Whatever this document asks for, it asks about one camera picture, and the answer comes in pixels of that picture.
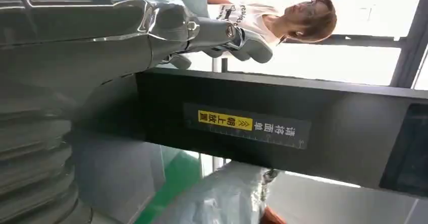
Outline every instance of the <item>metallic silver surface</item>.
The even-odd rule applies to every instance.
[[[181,0],[0,0],[0,20],[0,45],[146,34],[187,41],[199,31]]]

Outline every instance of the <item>woman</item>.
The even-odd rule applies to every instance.
[[[207,2],[210,11],[218,11],[212,19],[228,20],[259,33],[271,45],[287,38],[309,43],[324,40],[332,34],[337,22],[331,0],[301,2],[287,7],[283,15],[270,6],[234,5],[228,0]]]

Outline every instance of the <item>gray panel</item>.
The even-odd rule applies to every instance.
[[[123,223],[137,218],[156,193],[151,165],[160,146],[78,130],[68,138],[80,198]]]
[[[426,224],[428,222],[428,200],[418,200],[405,224]]]
[[[292,224],[403,224],[414,201],[395,193],[280,174],[267,204]]]

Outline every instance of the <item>black display screen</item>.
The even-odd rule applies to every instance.
[[[428,197],[428,105],[409,107],[381,187]]]

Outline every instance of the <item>wall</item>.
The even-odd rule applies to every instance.
[[[421,224],[407,220],[415,201],[395,193],[281,174],[267,204],[288,224]]]

